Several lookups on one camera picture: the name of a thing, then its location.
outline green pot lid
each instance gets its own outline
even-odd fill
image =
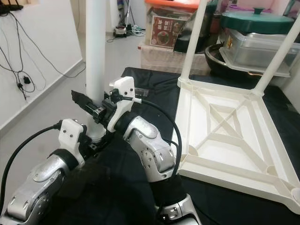
[[[247,33],[287,34],[294,20],[285,16],[262,13],[263,8],[253,12],[226,12],[222,14],[221,26]]]

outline white pole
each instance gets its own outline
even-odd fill
[[[188,82],[188,76],[191,71],[193,58],[196,51],[197,42],[198,42],[198,38],[202,26],[202,21],[205,14],[206,5],[207,5],[207,0],[201,0],[198,6],[198,10],[196,13],[195,22],[191,34],[191,39],[188,44],[187,54],[184,59],[184,63],[182,67],[181,76],[178,78],[180,82],[184,82],[184,83]]]
[[[290,32],[287,34],[284,42],[280,46],[279,50],[275,54],[268,68],[262,75],[261,79],[257,83],[256,87],[252,89],[252,93],[258,96],[263,96],[264,90],[271,81],[273,75],[278,70],[280,64],[284,60],[286,54],[290,51],[296,37],[300,32],[300,16],[296,19],[294,25],[292,26]]]
[[[127,26],[128,26],[129,10],[130,10],[130,0],[129,0],[129,2],[128,2],[127,19],[126,19],[126,28],[127,28]]]
[[[104,98],[106,0],[86,0],[86,94],[97,105]],[[101,124],[88,116],[87,135],[93,142],[105,134]]]

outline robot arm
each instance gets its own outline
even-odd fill
[[[72,92],[73,100],[88,113],[95,122],[101,123],[110,132],[117,131],[138,154],[150,183],[157,209],[160,207],[160,220],[163,223],[200,225],[190,195],[188,195],[178,175],[171,178],[175,166],[175,156],[171,147],[160,135],[159,130],[132,112],[132,101],[122,100],[121,95],[135,98],[132,77],[117,80],[101,107],[97,107],[85,95]]]
[[[72,91],[72,98],[93,116],[96,123],[101,123],[110,132],[121,133],[138,154],[162,223],[200,225],[191,197],[183,189],[180,177],[176,175],[172,178],[175,156],[171,147],[161,138],[154,125],[130,112],[132,101],[119,99],[120,95],[135,98],[133,78],[121,78],[113,87],[110,98],[105,99],[100,107],[75,91]],[[0,225],[35,225],[39,222],[48,208],[49,200],[60,189],[68,173],[84,166],[84,161],[101,148],[101,144],[91,143],[86,130],[86,126],[77,121],[63,120],[59,135],[60,148],[33,168],[0,217]]]
[[[31,170],[26,181],[13,194],[6,212],[0,218],[1,225],[38,223],[65,176],[77,166],[82,167],[84,159],[89,157],[86,147],[90,139],[85,132],[86,127],[74,120],[62,121],[60,148]]]

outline black tablecloth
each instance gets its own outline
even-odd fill
[[[157,103],[173,117],[180,89],[177,74],[126,68],[135,86],[149,89],[147,100]],[[191,79],[240,88],[253,88],[255,79],[235,81],[215,76]],[[263,100],[282,138],[295,171],[300,177],[300,115],[278,87],[268,86]],[[163,138],[170,139],[171,123],[156,109],[134,104],[133,111],[153,123]],[[147,225],[154,224],[154,200],[138,156],[115,135],[113,141],[80,171],[53,199],[50,212],[41,224],[60,225]],[[296,225],[300,216],[284,205],[262,198],[183,178],[183,185],[195,205],[222,225]],[[203,225],[215,225],[200,211]]]

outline wall baseboard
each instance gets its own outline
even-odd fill
[[[78,61],[72,68],[70,68],[65,75],[71,76],[74,72],[80,72],[84,68],[83,60]],[[13,128],[25,115],[27,115],[39,102],[41,102],[50,92],[52,92],[61,82],[66,79],[65,76],[60,75],[52,84],[49,85],[43,92],[37,95],[32,102],[24,106],[19,112],[17,112],[7,123],[0,127],[0,139],[7,134],[7,132]]]

